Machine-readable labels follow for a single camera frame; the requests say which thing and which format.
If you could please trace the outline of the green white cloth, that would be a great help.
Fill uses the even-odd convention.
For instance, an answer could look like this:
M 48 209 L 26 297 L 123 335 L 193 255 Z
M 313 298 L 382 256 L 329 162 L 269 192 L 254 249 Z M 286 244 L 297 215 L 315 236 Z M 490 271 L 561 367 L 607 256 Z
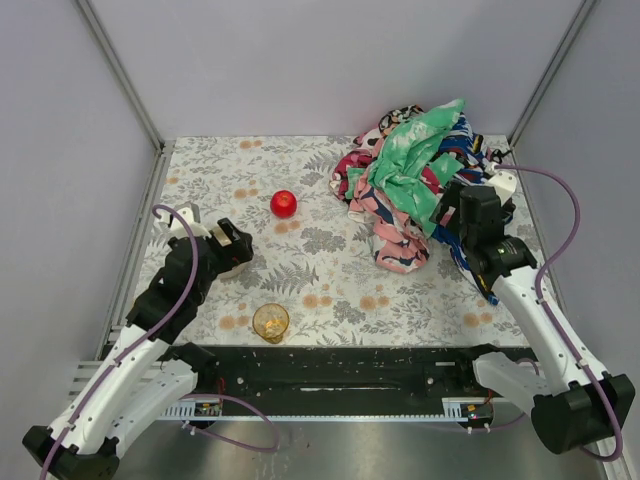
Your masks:
M 421 175 L 428 168 L 439 184 L 445 185 L 463 169 L 454 156 L 439 155 L 438 150 L 464 106 L 463 99 L 454 99 L 397 126 L 369 168 L 369 184 L 382 191 L 396 209 L 408 214 L 426 235 L 435 229 L 430 218 L 439 199 Z

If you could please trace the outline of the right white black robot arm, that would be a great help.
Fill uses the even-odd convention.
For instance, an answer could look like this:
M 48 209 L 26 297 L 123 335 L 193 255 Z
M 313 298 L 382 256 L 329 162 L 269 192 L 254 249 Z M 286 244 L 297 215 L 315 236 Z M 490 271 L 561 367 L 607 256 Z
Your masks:
M 505 232 L 496 188 L 452 183 L 432 220 L 445 238 L 457 239 L 453 248 L 461 252 L 476 287 L 509 311 L 542 369 L 536 375 L 483 345 L 471 360 L 476 382 L 526 414 L 552 453 L 614 438 L 614 450 L 605 458 L 617 459 L 634 385 L 626 375 L 608 372 L 547 294 L 543 270 L 529 247 Z

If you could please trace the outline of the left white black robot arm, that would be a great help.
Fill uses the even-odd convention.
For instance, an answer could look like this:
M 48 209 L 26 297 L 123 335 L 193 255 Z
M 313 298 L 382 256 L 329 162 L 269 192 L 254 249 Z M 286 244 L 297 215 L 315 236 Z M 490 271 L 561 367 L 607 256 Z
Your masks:
M 221 392 L 215 356 L 193 343 L 173 344 L 213 282 L 253 259 L 253 239 L 223 218 L 211 230 L 195 221 L 174 229 L 168 247 L 81 393 L 49 425 L 24 435 L 42 478 L 110 479 L 129 443 L 160 413 L 189 394 Z

